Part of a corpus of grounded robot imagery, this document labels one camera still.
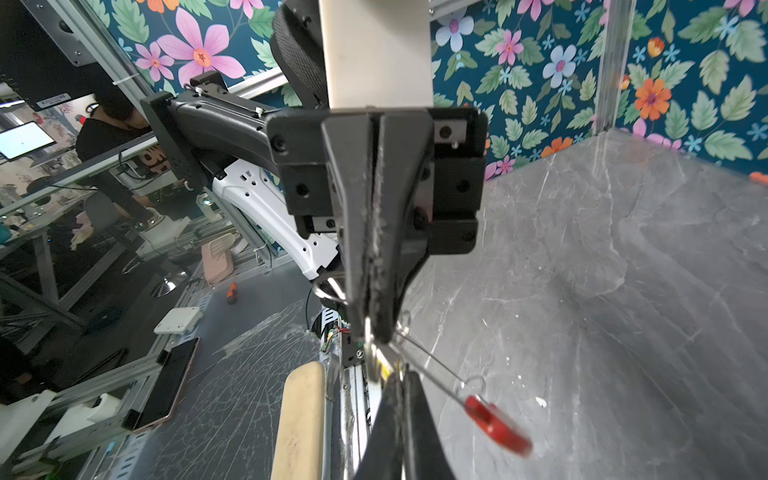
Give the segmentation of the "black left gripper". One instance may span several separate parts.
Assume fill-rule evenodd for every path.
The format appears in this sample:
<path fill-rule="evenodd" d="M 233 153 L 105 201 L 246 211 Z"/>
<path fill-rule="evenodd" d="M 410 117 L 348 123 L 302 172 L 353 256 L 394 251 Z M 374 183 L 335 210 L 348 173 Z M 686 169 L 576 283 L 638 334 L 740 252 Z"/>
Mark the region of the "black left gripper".
<path fill-rule="evenodd" d="M 468 107 L 285 109 L 268 118 L 299 235 L 329 232 L 326 220 L 335 220 L 357 334 L 392 337 L 404 235 L 424 235 L 431 255 L 475 247 L 488 124 Z"/>

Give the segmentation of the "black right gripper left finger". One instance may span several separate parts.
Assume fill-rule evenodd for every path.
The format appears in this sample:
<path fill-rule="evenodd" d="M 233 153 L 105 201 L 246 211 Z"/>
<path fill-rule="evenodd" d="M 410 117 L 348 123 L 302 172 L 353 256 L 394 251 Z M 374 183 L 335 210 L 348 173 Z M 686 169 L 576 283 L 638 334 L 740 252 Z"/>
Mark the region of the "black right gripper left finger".
<path fill-rule="evenodd" d="M 402 381 L 392 374 L 385 384 L 355 480 L 396 480 L 402 477 L 402 393 Z"/>

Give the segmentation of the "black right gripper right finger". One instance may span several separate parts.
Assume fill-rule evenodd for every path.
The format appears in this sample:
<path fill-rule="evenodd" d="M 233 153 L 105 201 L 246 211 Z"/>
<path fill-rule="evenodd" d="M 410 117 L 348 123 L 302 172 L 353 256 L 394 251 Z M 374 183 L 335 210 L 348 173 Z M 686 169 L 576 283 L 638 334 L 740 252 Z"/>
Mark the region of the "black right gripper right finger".
<path fill-rule="evenodd" d="M 455 479 L 417 373 L 404 377 L 404 470 L 406 479 Z"/>

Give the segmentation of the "metal keyring with red grip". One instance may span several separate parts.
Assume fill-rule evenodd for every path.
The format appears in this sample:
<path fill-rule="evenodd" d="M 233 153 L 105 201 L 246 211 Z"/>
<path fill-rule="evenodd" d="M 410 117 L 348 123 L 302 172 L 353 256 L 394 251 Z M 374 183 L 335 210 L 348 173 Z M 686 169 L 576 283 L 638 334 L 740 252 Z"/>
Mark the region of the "metal keyring with red grip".
<path fill-rule="evenodd" d="M 520 457 L 529 456 L 533 450 L 533 444 L 528 434 L 496 405 L 487 402 L 482 397 L 482 392 L 485 389 L 483 378 L 463 378 L 452 370 L 448 370 L 447 373 L 452 376 L 452 380 L 446 382 L 430 372 L 426 366 L 417 362 L 409 350 L 404 347 L 406 343 L 428 356 L 430 363 L 440 367 L 445 366 L 441 360 L 409 335 L 410 322 L 411 314 L 403 308 L 395 324 L 393 340 L 390 343 L 384 345 L 363 342 L 360 344 L 361 349 L 368 347 L 372 349 L 370 354 L 365 355 L 364 365 L 371 365 L 374 368 L 374 375 L 364 380 L 374 385 L 374 401 L 373 409 L 366 414 L 363 424 L 358 428 L 358 456 L 360 458 L 364 456 L 370 443 L 373 424 L 383 397 L 384 384 L 388 378 L 397 377 L 399 375 L 397 370 L 401 367 L 415 369 L 417 373 L 442 391 L 447 398 L 461 406 L 465 414 L 495 444 Z"/>

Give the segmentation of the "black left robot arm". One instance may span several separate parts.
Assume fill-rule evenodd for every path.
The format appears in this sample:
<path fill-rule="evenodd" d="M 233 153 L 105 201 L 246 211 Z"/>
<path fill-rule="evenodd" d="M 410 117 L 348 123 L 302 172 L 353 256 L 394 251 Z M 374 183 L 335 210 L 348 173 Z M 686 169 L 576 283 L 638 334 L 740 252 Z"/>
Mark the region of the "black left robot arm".
<path fill-rule="evenodd" d="M 192 73 L 142 106 L 173 168 L 198 188 L 238 160 L 282 182 L 294 231 L 337 234 L 341 303 L 361 340 L 388 343 L 428 258 L 478 233 L 487 116 L 437 107 L 424 1 L 286 1 L 272 53 L 298 94 L 271 110 Z"/>

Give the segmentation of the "beige pad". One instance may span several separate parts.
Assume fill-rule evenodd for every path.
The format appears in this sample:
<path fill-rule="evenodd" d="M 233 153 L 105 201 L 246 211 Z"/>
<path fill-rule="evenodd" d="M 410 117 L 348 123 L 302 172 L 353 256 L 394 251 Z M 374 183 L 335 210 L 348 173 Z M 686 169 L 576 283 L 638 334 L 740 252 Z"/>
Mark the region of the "beige pad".
<path fill-rule="evenodd" d="M 312 361 L 286 378 L 270 478 L 321 479 L 324 462 L 325 368 Z"/>

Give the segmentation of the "black monitor on frame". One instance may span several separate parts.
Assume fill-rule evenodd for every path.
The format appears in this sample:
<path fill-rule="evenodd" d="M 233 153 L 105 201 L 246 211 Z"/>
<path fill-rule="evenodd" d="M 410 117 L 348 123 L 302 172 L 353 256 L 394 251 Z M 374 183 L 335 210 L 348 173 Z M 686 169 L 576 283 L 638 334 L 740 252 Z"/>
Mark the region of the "black monitor on frame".
<path fill-rule="evenodd" d="M 111 82 L 48 1 L 1 3 L 1 81 L 35 111 Z"/>

